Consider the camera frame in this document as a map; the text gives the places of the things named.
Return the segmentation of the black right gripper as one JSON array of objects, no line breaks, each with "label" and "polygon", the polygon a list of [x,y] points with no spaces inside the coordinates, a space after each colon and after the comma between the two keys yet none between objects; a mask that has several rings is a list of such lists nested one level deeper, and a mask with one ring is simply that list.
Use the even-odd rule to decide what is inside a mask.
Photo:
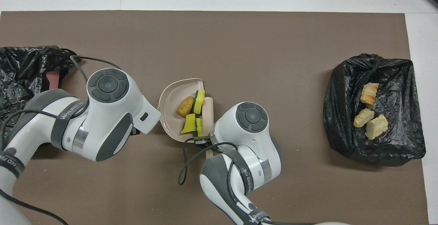
[{"label": "black right gripper", "polygon": [[212,146],[210,135],[208,136],[197,136],[193,138],[194,144],[196,148],[205,149],[209,146]]}]

